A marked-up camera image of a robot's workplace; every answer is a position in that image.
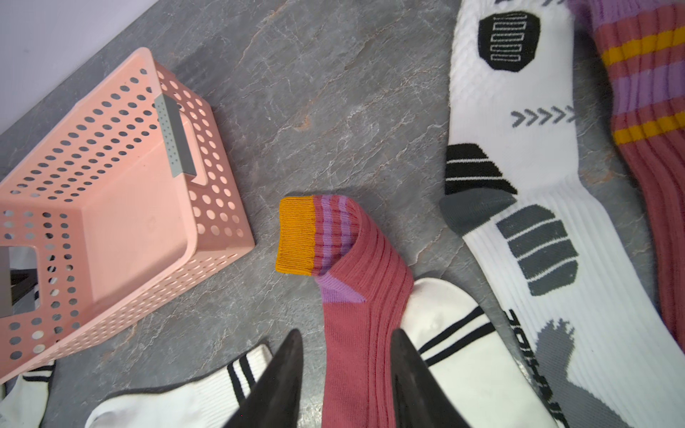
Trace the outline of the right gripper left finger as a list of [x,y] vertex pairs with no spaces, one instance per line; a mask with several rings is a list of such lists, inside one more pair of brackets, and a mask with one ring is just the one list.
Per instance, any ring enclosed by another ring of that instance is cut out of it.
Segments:
[[302,383],[303,339],[301,332],[293,329],[285,337],[247,399],[224,426],[298,426]]

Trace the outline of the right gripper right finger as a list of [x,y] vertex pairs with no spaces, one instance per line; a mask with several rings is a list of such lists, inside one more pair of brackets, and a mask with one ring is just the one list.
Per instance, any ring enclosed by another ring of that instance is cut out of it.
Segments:
[[397,427],[469,427],[402,329],[392,333],[391,378]]

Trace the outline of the white sock two black stripes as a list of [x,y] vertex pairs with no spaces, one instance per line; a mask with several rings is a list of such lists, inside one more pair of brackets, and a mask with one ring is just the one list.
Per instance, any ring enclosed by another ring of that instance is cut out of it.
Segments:
[[222,427],[272,360],[260,344],[208,376],[164,392],[125,393],[99,404],[87,427]]

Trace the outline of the white striped sock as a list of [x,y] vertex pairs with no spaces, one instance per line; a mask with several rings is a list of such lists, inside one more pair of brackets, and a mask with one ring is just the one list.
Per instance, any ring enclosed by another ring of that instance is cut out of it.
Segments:
[[51,381],[56,368],[52,360],[16,378],[12,390],[1,399],[2,427],[39,427],[46,413]]
[[401,329],[469,426],[557,425],[482,307],[456,285],[416,280]]

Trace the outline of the magenta purple yellow-cuff sock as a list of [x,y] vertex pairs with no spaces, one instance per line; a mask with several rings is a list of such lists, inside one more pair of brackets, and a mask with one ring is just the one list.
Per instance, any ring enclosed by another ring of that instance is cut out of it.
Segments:
[[411,270],[353,199],[287,197],[276,271],[311,276],[326,337],[324,427],[393,427],[390,347],[414,286]]

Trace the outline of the white sport sock right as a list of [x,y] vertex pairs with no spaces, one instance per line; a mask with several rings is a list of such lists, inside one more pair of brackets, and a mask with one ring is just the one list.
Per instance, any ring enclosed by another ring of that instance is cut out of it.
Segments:
[[440,209],[559,426],[681,427],[683,352],[578,175],[573,51],[563,5],[462,3]]

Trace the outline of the pink perforated plastic basket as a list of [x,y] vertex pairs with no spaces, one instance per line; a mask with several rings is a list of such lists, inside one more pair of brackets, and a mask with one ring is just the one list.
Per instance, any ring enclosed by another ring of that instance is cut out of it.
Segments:
[[107,341],[254,246],[212,108],[137,49],[2,181],[2,380]]

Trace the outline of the magenta striped sock far right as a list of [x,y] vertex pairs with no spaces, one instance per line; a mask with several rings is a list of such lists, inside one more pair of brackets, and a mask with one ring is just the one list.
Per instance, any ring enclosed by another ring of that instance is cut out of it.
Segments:
[[684,344],[684,3],[570,1],[613,90],[611,133],[645,198],[662,319]]

